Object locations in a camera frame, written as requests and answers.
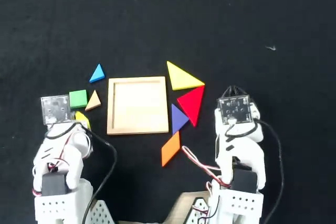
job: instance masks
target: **yellow tangram piece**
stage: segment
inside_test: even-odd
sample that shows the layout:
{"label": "yellow tangram piece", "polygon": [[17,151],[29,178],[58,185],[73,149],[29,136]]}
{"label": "yellow tangram piece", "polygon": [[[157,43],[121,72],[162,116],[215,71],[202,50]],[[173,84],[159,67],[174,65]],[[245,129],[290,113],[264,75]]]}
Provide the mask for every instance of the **yellow tangram piece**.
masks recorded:
{"label": "yellow tangram piece", "polygon": [[92,110],[95,107],[98,107],[100,105],[101,105],[101,103],[100,103],[99,97],[97,95],[96,90],[94,90],[94,92],[93,92],[93,94],[90,98],[90,101],[88,102],[88,105],[86,105],[85,111]]}
{"label": "yellow tangram piece", "polygon": [[79,121],[79,122],[86,122],[86,124],[88,126],[88,129],[89,130],[91,129],[89,119],[86,116],[84,116],[81,112],[79,112],[79,111],[75,112],[75,119],[76,119],[76,121]]}
{"label": "yellow tangram piece", "polygon": [[167,66],[173,90],[189,89],[204,85],[203,82],[196,79],[191,74],[187,73],[171,62],[167,61]]}

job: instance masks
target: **small blue triangle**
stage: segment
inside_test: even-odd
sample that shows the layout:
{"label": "small blue triangle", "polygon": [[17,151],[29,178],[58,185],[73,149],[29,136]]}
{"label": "small blue triangle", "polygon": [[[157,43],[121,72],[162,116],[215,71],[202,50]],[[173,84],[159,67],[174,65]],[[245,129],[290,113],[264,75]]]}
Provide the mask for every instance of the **small blue triangle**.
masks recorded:
{"label": "small blue triangle", "polygon": [[173,135],[179,131],[189,118],[183,114],[175,105],[172,104]]}
{"label": "small blue triangle", "polygon": [[98,64],[97,68],[95,69],[93,75],[91,76],[90,83],[93,83],[95,81],[99,81],[101,79],[105,78],[105,74],[103,72],[103,69],[101,68],[101,64]]}

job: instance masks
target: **electrical wire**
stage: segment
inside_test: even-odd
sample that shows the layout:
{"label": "electrical wire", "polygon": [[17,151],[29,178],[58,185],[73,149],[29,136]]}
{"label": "electrical wire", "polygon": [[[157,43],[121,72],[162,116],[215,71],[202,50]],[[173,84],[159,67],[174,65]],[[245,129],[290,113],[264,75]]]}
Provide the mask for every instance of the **electrical wire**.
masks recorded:
{"label": "electrical wire", "polygon": [[205,171],[206,174],[208,174],[210,177],[212,177],[214,180],[216,180],[221,186],[224,187],[230,187],[230,185],[224,183],[218,176],[216,176],[213,172],[211,172],[211,169],[218,169],[217,167],[214,166],[208,166],[202,164],[196,155],[187,147],[187,146],[182,146],[182,151],[187,155],[187,157],[198,167],[200,167],[203,171]]}
{"label": "electrical wire", "polygon": [[207,182],[205,183],[205,187],[206,187],[206,189],[209,191],[210,197],[212,197],[212,191],[211,191],[212,184],[211,184],[209,181],[207,181]]}
{"label": "electrical wire", "polygon": [[284,164],[283,164],[283,161],[282,161],[282,147],[281,147],[281,141],[280,141],[279,135],[276,133],[276,131],[273,129],[273,127],[270,124],[268,124],[268,123],[266,123],[262,120],[256,120],[256,121],[258,123],[261,123],[261,124],[265,125],[266,127],[268,127],[269,131],[271,132],[271,134],[273,135],[273,137],[277,141],[278,148],[279,148],[279,166],[280,166],[281,186],[280,186],[280,191],[279,191],[277,200],[276,200],[275,204],[273,205],[272,210],[268,213],[268,215],[265,218],[264,224],[267,224],[269,219],[272,217],[273,213],[277,209],[277,207],[280,203],[282,194],[284,193],[284,191],[283,191],[284,190],[283,188],[285,186],[285,175],[284,175],[284,172],[283,172],[284,171]]}
{"label": "electrical wire", "polygon": [[75,122],[73,123],[67,130],[65,130],[64,132],[62,132],[61,134],[59,135],[56,135],[56,136],[48,136],[48,134],[50,133],[51,129],[54,127],[54,124],[50,127],[49,131],[46,132],[46,134],[44,135],[45,138],[47,139],[51,139],[51,140],[55,140],[55,139],[58,139],[59,137],[62,137],[66,134],[68,134],[77,124],[80,124],[82,125],[80,122]]}
{"label": "electrical wire", "polygon": [[205,215],[208,214],[208,210],[199,209],[198,207],[195,207],[195,206],[191,206],[191,207],[192,207],[192,209],[194,209],[194,210],[196,210],[198,212],[201,212],[201,213],[203,213]]}
{"label": "electrical wire", "polygon": [[217,213],[217,210],[218,210],[218,206],[219,206],[219,197],[218,197],[218,202],[217,202],[217,207],[216,207],[216,210],[215,210],[215,212],[211,215],[211,216],[207,216],[207,217],[200,217],[198,220],[197,220],[197,224],[200,224],[199,222],[200,222],[200,220],[202,220],[202,219],[205,219],[205,220],[207,220],[207,219],[211,219],[212,217],[214,217],[215,216],[215,214]]}
{"label": "electrical wire", "polygon": [[84,215],[83,215],[83,219],[82,219],[82,224],[85,224],[86,222],[86,218],[87,218],[87,215],[90,211],[90,208],[91,208],[91,205],[94,201],[94,199],[96,198],[97,194],[101,191],[101,189],[103,188],[103,186],[105,185],[106,181],[109,179],[109,177],[111,176],[111,174],[113,173],[114,171],[114,168],[116,166],[116,163],[117,163],[117,160],[118,160],[118,155],[117,155],[117,150],[114,148],[114,146],[112,144],[110,144],[109,142],[107,142],[106,140],[104,140],[103,138],[101,138],[100,136],[98,136],[96,133],[94,133],[93,131],[85,128],[83,125],[82,125],[82,128],[89,132],[92,136],[94,136],[97,140],[99,140],[101,143],[103,143],[104,145],[106,145],[109,149],[112,150],[112,153],[113,153],[113,164],[111,166],[111,169],[109,170],[109,172],[106,174],[105,178],[103,179],[103,181],[101,182],[100,186],[98,187],[98,189],[96,190],[96,192],[92,195],[89,203],[88,203],[88,206],[86,207],[85,209],[85,212],[84,212]]}
{"label": "electrical wire", "polygon": [[256,121],[254,121],[254,127],[253,127],[251,130],[249,130],[249,131],[247,131],[247,132],[245,132],[245,133],[237,134],[237,135],[230,135],[230,134],[227,134],[227,132],[228,132],[229,130],[231,130],[234,126],[235,126],[235,124],[231,125],[231,126],[227,129],[227,131],[225,132],[224,135],[225,135],[227,138],[238,138],[238,137],[247,136],[247,135],[249,135],[249,134],[255,132],[255,131],[258,129],[258,124],[257,124]]}

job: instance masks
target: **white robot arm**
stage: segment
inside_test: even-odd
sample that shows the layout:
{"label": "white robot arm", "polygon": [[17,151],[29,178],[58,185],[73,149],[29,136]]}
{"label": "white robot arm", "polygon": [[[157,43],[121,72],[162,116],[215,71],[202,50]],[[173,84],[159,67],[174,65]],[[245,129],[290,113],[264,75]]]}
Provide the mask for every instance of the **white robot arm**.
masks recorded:
{"label": "white robot arm", "polygon": [[[233,96],[225,95],[228,90],[230,93],[234,90]],[[259,224],[260,221],[264,201],[260,190],[265,186],[266,173],[264,152],[258,143],[264,138],[260,122],[265,123],[260,120],[260,113],[249,95],[236,86],[230,86],[228,90],[218,99],[215,110],[215,162],[219,168],[200,163],[187,147],[182,147],[195,164],[213,177],[212,182],[207,183],[210,198],[206,214],[204,211],[197,213],[193,206],[194,212],[188,216],[187,224],[195,221],[197,224]],[[277,205],[284,184],[283,167],[278,136],[270,129],[278,140],[282,176]],[[219,170],[221,174],[215,176],[210,169]]]}
{"label": "white robot arm", "polygon": [[[70,115],[68,95],[44,97],[41,103],[48,131],[33,161],[32,191],[38,224],[114,224],[104,201],[91,206],[115,167],[115,148],[90,131],[83,114]],[[109,146],[114,155],[114,163],[95,193],[90,182],[81,178],[83,159],[93,150],[91,135]]]}

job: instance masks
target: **wooden square frame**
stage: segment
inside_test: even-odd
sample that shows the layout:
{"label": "wooden square frame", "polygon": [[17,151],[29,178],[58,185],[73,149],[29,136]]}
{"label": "wooden square frame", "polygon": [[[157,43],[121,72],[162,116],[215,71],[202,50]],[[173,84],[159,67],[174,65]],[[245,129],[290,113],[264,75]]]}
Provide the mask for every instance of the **wooden square frame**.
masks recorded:
{"label": "wooden square frame", "polygon": [[108,135],[168,131],[165,77],[109,79]]}

